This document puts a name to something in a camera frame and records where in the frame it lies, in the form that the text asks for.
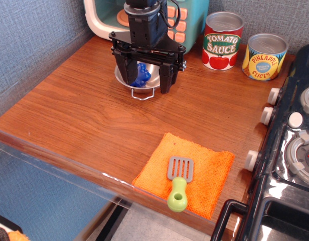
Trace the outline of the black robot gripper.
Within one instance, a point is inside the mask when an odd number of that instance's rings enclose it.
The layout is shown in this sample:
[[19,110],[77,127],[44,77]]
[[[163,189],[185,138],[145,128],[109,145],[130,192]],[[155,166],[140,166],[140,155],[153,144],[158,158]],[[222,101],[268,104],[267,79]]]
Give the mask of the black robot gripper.
[[[175,28],[180,19],[177,18],[173,25],[169,24],[167,7],[124,7],[124,12],[128,16],[129,32],[112,31],[109,38],[113,41],[113,46],[122,43],[131,51],[156,51],[177,56],[177,66],[163,63],[159,69],[161,93],[169,93],[176,82],[178,71],[183,71],[186,67],[183,58],[186,47],[168,36],[168,29]],[[131,85],[138,75],[137,60],[131,54],[119,50],[114,50],[114,56],[122,79]]]

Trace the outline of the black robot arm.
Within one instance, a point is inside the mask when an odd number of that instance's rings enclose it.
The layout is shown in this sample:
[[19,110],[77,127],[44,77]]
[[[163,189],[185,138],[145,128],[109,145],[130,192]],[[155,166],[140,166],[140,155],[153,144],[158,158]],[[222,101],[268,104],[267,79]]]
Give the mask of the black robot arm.
[[126,1],[128,32],[111,32],[112,53],[126,84],[137,79],[137,63],[159,67],[161,93],[166,94],[175,84],[178,72],[184,71],[186,47],[168,36],[167,1]]

